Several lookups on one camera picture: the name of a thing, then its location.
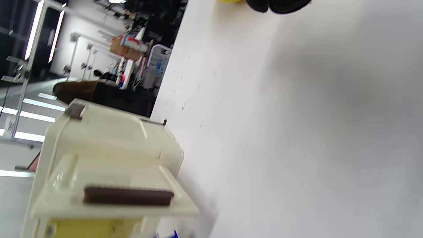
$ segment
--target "ceiling light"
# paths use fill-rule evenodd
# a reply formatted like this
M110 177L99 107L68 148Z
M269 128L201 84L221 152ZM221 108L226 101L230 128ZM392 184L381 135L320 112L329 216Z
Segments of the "ceiling light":
M25 60L27 60L29 58L29 55L31 54L32 45L34 44L34 39L35 39L35 32L37 31L38 22L40 21L43 5L44 5L44 0L38 3L37 10L35 11L34 22L32 23L31 33L29 34L28 46L25 52L25 58L24 58Z
M18 113L18 110L15 110L15 109L12 109L12 108L3 108L3 107L0 107L0 112L7 113L7 114L12 114L12 115L16 115L16 113Z
M110 3L126 3L126 0L109 0Z
M35 173L0 170L0 176L2 177L34 177Z
M56 100L57 99L57 97L55 97L55 96L52 96L52 95L49 95L49 94L43 94L43 93L39 93L38 97L47 98L47 99L50 99L50 100Z
M45 122L53 122L53 123L56 122L56 119L54 117L38 115L38 114L26 112L26 111L21 111L21 113L19 115L20 116L23 116L23 117L27 117L27 118L32 118L32 119L36 119L36 120L40 120L40 121L45 121Z
M28 99L28 98L25 98L23 102L28 103L28 104L32 104L32 105L36 105L36 106L40 106L40 107L43 107L43 108L55 109L55 110L58 110L58 111L65 111L66 110L66 108L64 108L64 107L56 106L56 105L45 103L45 102L35 101L35 100L32 100L32 99Z
M36 135L36 134L30 134L30 133L24 133L24 132L19 132L17 131L15 133L15 138L16 139L24 139L24 140L29 140L29 141L39 141L39 142L44 142L44 136L41 135Z
M65 11L62 11L60 13L60 16L59 16L59 21L57 22L56 33L54 34L52 49L50 51L49 63L52 61L54 51L56 50L57 38L59 37L60 26L62 26L62 21L63 21L63 16L64 15L65 15Z
M0 107L0 111L7 114L12 114L12 115L16 115L16 113L18 113L18 110L11 109L11 108ZM53 122L53 123L56 122L56 119L54 117L43 116L43 115L34 114L34 113L26 112L26 111L21 111L19 115L22 117L32 118L32 119L45 121L45 122Z

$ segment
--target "blue object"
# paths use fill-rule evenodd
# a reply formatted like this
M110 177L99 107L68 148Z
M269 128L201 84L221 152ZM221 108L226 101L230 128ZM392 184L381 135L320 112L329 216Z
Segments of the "blue object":
M175 233L173 236L169 236L168 238L179 238L178 237L178 233L176 233L176 230L173 230Z

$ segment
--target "cardboard box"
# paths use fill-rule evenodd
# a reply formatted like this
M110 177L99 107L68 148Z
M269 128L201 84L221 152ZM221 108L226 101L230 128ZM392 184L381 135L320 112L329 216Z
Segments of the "cardboard box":
M121 40L119 38L113 37L112 44L110 45L110 51L116 53L120 56L123 56L127 59L132 59L137 61L143 55L141 52L131 49L129 47L121 45Z

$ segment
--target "brown rubber strip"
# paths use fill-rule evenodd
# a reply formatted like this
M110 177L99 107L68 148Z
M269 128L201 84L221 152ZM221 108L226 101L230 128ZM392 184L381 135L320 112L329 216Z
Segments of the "brown rubber strip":
M111 205L169 206L175 194L132 188L89 186L84 189L84 203Z

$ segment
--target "yellow object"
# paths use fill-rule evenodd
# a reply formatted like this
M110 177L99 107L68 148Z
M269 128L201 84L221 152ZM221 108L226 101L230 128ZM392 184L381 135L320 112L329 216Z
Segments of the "yellow object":
M227 2L227 3L236 3L236 2L239 2L241 0L220 0L220 1Z
M46 238L128 238L140 220L51 220Z

